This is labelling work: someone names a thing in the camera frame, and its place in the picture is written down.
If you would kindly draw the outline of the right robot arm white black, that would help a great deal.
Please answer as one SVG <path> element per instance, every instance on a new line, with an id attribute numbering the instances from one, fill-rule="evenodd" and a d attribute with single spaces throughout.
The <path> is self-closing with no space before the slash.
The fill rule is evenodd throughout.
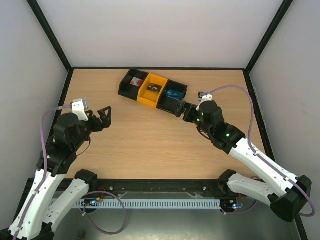
<path id="1" fill-rule="evenodd" d="M 257 181 L 227 170 L 221 175 L 218 191 L 229 196 L 240 193 L 269 206 L 273 213 L 286 222 L 292 222 L 307 204 L 312 181 L 305 175 L 296 176 L 279 166 L 255 147 L 237 127 L 225 122 L 222 109 L 215 101 L 199 105 L 182 101 L 175 115 L 196 125 L 210 142 L 227 155 L 241 161 L 262 180 Z"/>

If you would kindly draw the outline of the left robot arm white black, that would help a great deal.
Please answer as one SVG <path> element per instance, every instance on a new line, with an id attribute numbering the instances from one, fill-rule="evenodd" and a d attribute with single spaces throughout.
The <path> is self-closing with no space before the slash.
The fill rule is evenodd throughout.
<path id="1" fill-rule="evenodd" d="M 59 224 L 75 203 L 94 190 L 97 174 L 82 169 L 78 171 L 69 187 L 52 202 L 52 198 L 71 164 L 77 159 L 77 151 L 90 135 L 111 126 L 112 108 L 98 110 L 95 116 L 85 107 L 58 117 L 53 127 L 53 142 L 44 145 L 35 172 L 32 188 L 14 222 L 0 232 L 2 240 L 51 240 Z"/>

